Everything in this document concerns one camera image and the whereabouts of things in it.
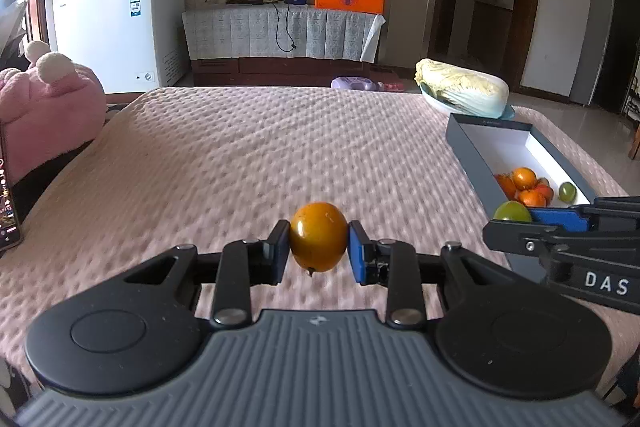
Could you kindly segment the grey refrigerator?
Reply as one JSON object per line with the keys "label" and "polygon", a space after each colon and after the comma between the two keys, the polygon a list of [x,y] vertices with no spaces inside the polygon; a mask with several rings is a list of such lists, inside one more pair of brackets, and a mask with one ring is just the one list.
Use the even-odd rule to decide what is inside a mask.
{"label": "grey refrigerator", "polygon": [[591,0],[582,52],[570,90],[570,101],[587,106],[592,102],[603,64],[612,24],[615,0]]}

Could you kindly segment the small green tomato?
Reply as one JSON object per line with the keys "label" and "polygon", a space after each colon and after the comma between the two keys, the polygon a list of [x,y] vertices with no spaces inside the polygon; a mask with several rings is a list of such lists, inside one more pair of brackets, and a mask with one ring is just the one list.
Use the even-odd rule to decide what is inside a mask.
{"label": "small green tomato", "polygon": [[517,200],[507,200],[492,215],[492,220],[530,223],[533,221],[528,208]]}

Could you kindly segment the grey white cardboard box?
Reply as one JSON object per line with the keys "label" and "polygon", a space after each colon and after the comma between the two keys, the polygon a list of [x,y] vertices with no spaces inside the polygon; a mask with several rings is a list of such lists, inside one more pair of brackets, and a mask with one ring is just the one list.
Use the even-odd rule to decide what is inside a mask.
{"label": "grey white cardboard box", "polygon": [[[586,179],[532,124],[452,114],[446,141],[488,218],[508,200],[495,175],[510,173],[518,167],[528,167],[537,176],[547,178],[553,190],[559,190],[563,182],[572,182],[577,188],[575,205],[590,205],[597,198]],[[567,208],[567,205],[555,198],[548,207]],[[538,257],[503,254],[510,269],[521,277],[539,283],[546,276]]]}

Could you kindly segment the pink quilted tablecloth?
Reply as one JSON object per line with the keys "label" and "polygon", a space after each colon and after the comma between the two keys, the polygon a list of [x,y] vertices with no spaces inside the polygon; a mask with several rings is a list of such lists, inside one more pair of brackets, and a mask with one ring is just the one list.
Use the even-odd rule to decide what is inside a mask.
{"label": "pink quilted tablecloth", "polygon": [[47,186],[1,260],[1,355],[43,310],[179,244],[264,237],[330,202],[374,239],[485,254],[486,215],[417,94],[174,88],[137,98]]}

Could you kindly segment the yellow orange tomato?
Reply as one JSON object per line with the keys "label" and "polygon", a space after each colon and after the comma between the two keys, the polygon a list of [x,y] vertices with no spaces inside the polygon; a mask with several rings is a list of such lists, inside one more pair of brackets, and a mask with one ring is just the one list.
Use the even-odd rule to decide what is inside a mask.
{"label": "yellow orange tomato", "polygon": [[515,168],[511,172],[511,179],[519,192],[533,190],[538,182],[536,172],[528,167]]}

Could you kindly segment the cabinet with white cloth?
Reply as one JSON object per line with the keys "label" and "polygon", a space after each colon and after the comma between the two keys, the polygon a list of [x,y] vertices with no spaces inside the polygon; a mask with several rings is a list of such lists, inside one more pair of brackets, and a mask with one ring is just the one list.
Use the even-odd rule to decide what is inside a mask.
{"label": "cabinet with white cloth", "polygon": [[323,87],[367,76],[385,24],[381,15],[284,3],[186,11],[182,21],[198,87]]}

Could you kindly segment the white chest freezer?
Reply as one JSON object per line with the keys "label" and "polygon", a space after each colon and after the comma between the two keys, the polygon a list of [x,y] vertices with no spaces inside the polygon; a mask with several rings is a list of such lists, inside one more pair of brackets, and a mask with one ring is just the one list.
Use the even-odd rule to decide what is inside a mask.
{"label": "white chest freezer", "polygon": [[55,49],[107,94],[170,87],[189,66],[184,0],[52,0]]}

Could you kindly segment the small red apple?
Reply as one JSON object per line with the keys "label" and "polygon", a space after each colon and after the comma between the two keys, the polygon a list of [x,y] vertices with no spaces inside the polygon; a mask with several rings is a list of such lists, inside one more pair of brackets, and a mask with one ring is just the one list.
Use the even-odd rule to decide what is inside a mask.
{"label": "small red apple", "polygon": [[535,191],[544,198],[544,205],[549,206],[551,204],[554,192],[549,185],[544,183],[537,184],[535,186]]}

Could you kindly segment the orange mandarin with stem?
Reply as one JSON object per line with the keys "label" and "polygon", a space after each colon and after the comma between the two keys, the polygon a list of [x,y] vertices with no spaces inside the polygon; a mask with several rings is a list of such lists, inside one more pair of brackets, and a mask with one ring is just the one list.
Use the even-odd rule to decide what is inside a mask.
{"label": "orange mandarin with stem", "polygon": [[529,208],[544,208],[548,205],[547,197],[534,188],[518,193],[518,201]]}

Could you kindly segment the napa cabbage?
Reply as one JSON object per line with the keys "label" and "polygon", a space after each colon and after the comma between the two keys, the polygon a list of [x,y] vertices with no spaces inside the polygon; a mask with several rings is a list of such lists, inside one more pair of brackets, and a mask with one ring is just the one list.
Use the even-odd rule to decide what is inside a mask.
{"label": "napa cabbage", "polygon": [[423,83],[437,100],[472,116],[500,118],[508,104],[510,91],[502,79],[430,58],[416,63],[414,80]]}

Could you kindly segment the pink plush toy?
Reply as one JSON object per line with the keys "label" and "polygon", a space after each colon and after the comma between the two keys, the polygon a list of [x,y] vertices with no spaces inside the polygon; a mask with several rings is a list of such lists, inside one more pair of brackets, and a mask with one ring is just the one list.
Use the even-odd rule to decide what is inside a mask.
{"label": "pink plush toy", "polygon": [[11,185],[93,140],[106,115],[102,84],[90,68],[43,41],[29,43],[26,57],[28,69],[1,72],[2,158]]}

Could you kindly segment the purple plastic object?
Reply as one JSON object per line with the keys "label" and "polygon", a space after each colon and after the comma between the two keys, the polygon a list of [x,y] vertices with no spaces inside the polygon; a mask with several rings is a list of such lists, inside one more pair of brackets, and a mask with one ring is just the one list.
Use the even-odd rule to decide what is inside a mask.
{"label": "purple plastic object", "polygon": [[340,76],[331,81],[330,87],[338,90],[378,91],[378,84],[366,77]]}

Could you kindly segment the large orange mandarin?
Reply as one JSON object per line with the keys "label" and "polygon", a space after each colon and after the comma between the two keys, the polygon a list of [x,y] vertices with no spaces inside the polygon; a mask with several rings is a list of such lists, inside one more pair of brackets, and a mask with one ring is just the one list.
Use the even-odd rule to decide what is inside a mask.
{"label": "large orange mandarin", "polygon": [[516,187],[513,179],[508,174],[499,173],[495,175],[495,179],[506,198],[509,200],[518,199],[518,188]]}

